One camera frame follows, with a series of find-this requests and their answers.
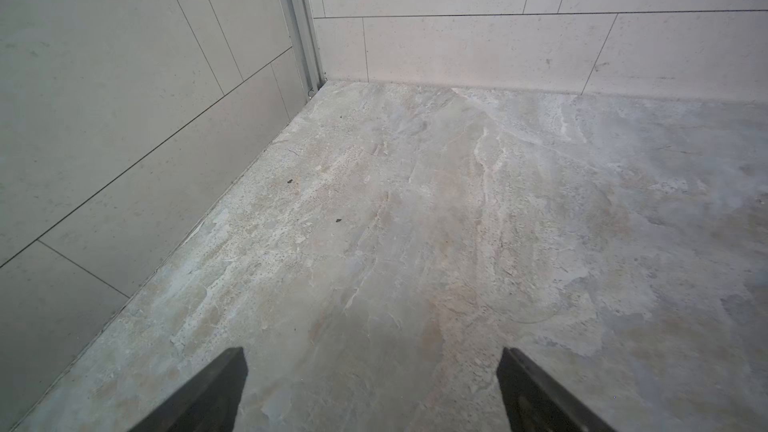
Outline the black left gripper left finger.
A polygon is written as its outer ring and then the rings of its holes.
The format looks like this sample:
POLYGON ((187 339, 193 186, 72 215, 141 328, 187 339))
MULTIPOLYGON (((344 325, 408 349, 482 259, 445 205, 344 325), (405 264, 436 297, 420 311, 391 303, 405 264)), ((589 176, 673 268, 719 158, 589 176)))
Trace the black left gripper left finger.
POLYGON ((247 375, 244 349, 228 348, 130 431, 233 431, 247 375))

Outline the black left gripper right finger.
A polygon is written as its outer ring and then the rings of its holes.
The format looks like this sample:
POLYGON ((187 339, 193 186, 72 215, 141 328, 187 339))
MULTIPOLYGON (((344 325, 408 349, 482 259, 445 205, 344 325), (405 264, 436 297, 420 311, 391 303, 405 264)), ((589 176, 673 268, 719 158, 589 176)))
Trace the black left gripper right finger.
POLYGON ((503 349, 496 377, 512 431, 615 432, 520 349, 503 349))

